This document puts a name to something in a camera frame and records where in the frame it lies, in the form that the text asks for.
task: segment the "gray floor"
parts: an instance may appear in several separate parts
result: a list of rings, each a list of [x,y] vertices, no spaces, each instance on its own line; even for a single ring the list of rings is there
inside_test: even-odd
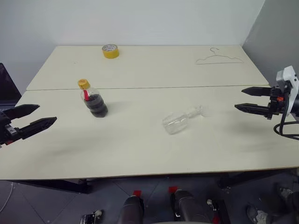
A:
[[[259,201],[261,194],[269,194],[273,184],[282,182],[299,189],[294,183],[296,178],[287,174],[264,178],[239,185],[227,194],[216,185],[217,178],[181,176],[124,178],[94,182],[94,192],[88,195],[37,188],[14,183],[14,189],[5,209],[0,213],[0,224],[79,224],[80,216],[94,210],[104,210],[103,223],[114,224],[126,198],[134,190],[142,190],[145,214],[144,224],[171,221],[169,206],[169,186],[179,186],[190,191],[204,209],[207,197],[224,199],[233,224],[250,224],[245,213],[249,203],[263,207]],[[11,188],[11,182],[0,182],[0,207],[5,202]]]

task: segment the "empty bottle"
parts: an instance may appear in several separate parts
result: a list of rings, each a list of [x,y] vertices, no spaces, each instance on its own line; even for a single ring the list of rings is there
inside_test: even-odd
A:
[[[82,89],[81,98],[85,105],[89,108],[93,116],[97,118],[103,118],[108,112],[108,108],[104,103],[98,90],[90,86],[86,79],[80,79],[78,81],[80,89]]]

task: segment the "wire hanger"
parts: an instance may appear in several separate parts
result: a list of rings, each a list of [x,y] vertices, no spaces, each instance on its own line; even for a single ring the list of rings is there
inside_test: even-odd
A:
[[[212,56],[208,56],[205,59],[198,59],[196,60],[195,64],[226,64],[226,63],[243,63],[244,61],[238,57],[229,57],[224,55],[216,54],[215,50],[219,50],[218,48],[210,48],[210,51],[214,53]],[[221,57],[220,62],[213,62],[213,59]]]

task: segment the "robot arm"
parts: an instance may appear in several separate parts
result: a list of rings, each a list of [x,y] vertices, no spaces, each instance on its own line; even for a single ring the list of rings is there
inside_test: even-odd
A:
[[[19,139],[29,138],[32,135],[46,130],[56,121],[57,117],[52,117],[36,120],[23,128],[14,128],[10,125],[11,120],[27,116],[38,107],[39,105],[24,104],[0,112],[0,147],[2,144],[9,145]]]
[[[256,104],[237,104],[235,108],[252,114],[263,115],[271,119],[272,115],[282,113],[281,122],[274,126],[274,132],[291,139],[299,140],[299,134],[283,134],[284,125],[299,124],[299,121],[285,122],[285,118],[293,113],[299,117],[299,80],[292,66],[279,71],[276,76],[278,86],[275,87],[249,87],[242,92],[251,96],[269,96],[268,106]]]

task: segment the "clear plastic bottle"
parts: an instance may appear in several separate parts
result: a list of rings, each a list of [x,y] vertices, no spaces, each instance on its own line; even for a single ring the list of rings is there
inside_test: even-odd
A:
[[[99,91],[91,87],[86,79],[80,79],[78,81],[78,85],[80,89],[82,89],[81,98],[93,116],[97,118],[105,117],[108,112],[108,108]]]
[[[168,134],[175,134],[188,126],[189,118],[193,118],[202,113],[203,107],[196,106],[188,108],[185,113],[172,113],[164,118],[162,124]]]

